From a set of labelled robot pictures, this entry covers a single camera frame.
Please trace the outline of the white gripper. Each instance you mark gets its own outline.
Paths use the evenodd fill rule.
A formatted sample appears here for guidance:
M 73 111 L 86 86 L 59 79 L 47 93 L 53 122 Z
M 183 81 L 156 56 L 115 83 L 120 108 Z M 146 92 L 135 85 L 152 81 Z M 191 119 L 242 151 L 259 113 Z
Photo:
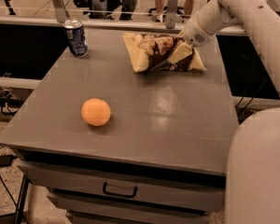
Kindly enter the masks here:
M 175 48 L 173 53 L 167 58 L 169 63 L 178 63 L 187 58 L 192 54 L 192 45 L 194 47 L 204 46 L 215 37 L 208 34 L 199 24 L 198 13 L 192 15 L 185 23 L 182 36 L 186 42 L 180 43 Z

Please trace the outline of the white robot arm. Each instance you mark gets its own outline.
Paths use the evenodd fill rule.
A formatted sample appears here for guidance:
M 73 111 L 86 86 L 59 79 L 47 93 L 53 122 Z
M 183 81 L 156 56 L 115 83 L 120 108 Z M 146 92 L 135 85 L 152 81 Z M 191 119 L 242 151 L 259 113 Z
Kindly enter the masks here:
M 280 16 L 267 0 L 210 0 L 186 23 L 184 39 L 202 46 L 240 22 L 257 54 L 256 70 L 235 61 L 228 81 L 247 79 L 250 98 L 274 98 L 278 105 L 247 117 L 231 140 L 224 224 L 280 224 Z

